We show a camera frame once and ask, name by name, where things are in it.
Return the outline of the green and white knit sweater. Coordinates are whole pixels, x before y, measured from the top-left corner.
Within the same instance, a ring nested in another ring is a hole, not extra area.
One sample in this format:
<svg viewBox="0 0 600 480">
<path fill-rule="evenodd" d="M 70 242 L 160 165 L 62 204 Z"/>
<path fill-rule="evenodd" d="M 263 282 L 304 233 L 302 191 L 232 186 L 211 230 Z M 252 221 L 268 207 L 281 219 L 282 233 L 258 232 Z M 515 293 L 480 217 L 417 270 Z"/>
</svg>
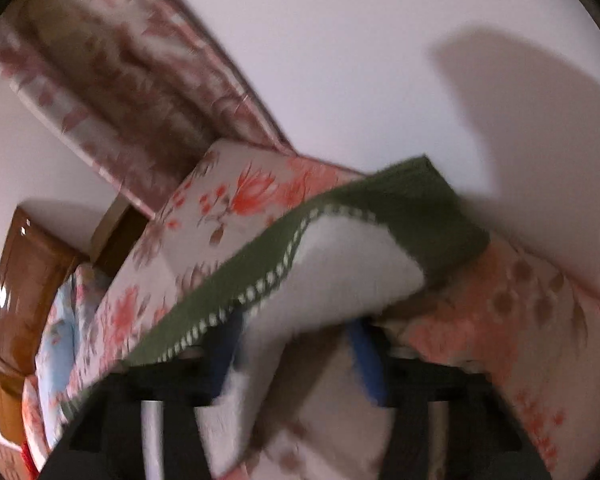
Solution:
<svg viewBox="0 0 600 480">
<path fill-rule="evenodd" d="M 247 448 L 293 336 L 410 298 L 430 278 L 476 258 L 489 240 L 426 158 L 317 195 L 257 232 L 122 348 L 97 380 L 64 404 L 65 430 L 115 367 L 173 360 L 240 313 L 242 329 L 221 393 L 195 410 L 210 478 L 225 474 Z"/>
</svg>

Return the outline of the floral pink bed quilt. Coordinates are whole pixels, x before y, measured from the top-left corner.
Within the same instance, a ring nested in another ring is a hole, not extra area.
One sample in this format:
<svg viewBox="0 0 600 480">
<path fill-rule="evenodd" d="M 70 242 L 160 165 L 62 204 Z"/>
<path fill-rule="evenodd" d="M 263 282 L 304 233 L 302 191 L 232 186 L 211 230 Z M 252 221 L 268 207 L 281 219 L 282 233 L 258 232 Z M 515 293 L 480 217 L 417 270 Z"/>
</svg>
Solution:
<svg viewBox="0 0 600 480">
<path fill-rule="evenodd" d="M 247 144 L 213 144 L 110 281 L 60 404 L 60 439 L 64 404 L 181 296 L 292 208 L 365 178 Z M 600 479 L 600 298 L 485 231 L 490 240 L 476 258 L 362 318 L 384 330 L 397 356 L 486 376 L 549 479 Z M 381 479 L 393 410 L 367 394 L 348 336 L 356 320 L 287 342 L 245 452 L 210 479 Z M 38 378 L 23 415 L 44 430 Z M 49 448 L 45 431 L 29 442 L 42 472 L 58 442 Z"/>
</svg>

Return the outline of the folded light blue quilt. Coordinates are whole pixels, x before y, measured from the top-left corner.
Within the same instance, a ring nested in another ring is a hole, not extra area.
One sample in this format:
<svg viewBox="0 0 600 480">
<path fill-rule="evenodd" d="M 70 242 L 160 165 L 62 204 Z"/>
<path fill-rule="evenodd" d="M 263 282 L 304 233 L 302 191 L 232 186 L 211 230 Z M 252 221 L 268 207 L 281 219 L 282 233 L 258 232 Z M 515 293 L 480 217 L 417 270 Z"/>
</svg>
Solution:
<svg viewBox="0 0 600 480">
<path fill-rule="evenodd" d="M 55 292 L 35 356 L 38 398 L 49 448 L 60 439 L 60 404 L 67 396 L 76 356 L 109 284 L 107 275 L 89 263 L 81 263 Z"/>
</svg>

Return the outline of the light wooden wardrobe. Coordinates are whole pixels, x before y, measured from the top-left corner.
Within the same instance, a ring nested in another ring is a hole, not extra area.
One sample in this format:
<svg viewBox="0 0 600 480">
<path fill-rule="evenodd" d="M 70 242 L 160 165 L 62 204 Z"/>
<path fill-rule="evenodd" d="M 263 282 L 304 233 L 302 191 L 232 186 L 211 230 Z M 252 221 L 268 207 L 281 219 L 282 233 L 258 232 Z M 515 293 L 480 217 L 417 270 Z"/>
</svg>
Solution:
<svg viewBox="0 0 600 480">
<path fill-rule="evenodd" d="M 10 480 L 30 480 L 31 475 L 18 446 L 0 441 L 0 474 Z"/>
</svg>

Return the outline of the light wooden headboard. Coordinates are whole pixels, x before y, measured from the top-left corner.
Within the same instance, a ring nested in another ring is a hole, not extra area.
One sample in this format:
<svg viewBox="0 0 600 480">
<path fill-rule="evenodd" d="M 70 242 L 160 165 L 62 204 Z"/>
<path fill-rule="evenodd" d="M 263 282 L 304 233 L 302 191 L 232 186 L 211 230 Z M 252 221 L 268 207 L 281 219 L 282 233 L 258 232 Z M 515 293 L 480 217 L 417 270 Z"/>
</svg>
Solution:
<svg viewBox="0 0 600 480">
<path fill-rule="evenodd" d="M 21 413 L 23 384 L 23 376 L 0 368 L 0 434 L 18 446 L 26 440 Z"/>
</svg>

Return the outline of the dark wooden headboard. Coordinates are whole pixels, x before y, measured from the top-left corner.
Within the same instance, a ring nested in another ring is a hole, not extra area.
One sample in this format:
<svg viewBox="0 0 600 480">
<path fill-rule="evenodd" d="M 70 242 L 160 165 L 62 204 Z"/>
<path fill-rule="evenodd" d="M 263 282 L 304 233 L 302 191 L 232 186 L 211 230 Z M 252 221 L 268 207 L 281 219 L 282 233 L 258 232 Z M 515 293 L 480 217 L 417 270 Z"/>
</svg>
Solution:
<svg viewBox="0 0 600 480">
<path fill-rule="evenodd" d="M 60 285 L 86 255 L 18 206 L 0 260 L 0 367 L 29 376 Z"/>
</svg>

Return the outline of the dark wooden nightstand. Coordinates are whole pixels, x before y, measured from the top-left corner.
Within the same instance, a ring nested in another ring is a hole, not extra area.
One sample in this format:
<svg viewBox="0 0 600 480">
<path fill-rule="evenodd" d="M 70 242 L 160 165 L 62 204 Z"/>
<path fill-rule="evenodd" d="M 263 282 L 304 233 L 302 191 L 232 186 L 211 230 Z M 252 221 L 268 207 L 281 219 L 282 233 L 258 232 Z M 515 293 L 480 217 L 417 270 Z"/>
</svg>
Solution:
<svg viewBox="0 0 600 480">
<path fill-rule="evenodd" d="M 94 267 L 113 278 L 142 236 L 149 219 L 119 194 L 91 237 L 88 256 Z"/>
</svg>

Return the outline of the floral pink curtain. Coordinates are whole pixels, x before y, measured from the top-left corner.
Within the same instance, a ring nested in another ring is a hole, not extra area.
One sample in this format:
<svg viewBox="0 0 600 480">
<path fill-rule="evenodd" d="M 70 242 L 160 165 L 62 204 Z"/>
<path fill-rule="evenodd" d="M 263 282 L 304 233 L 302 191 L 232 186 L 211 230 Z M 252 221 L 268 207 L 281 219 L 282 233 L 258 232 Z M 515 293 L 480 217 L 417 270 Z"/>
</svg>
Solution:
<svg viewBox="0 0 600 480">
<path fill-rule="evenodd" d="M 0 70 L 138 210 L 156 214 L 216 140 L 289 144 L 182 0 L 12 0 Z"/>
</svg>

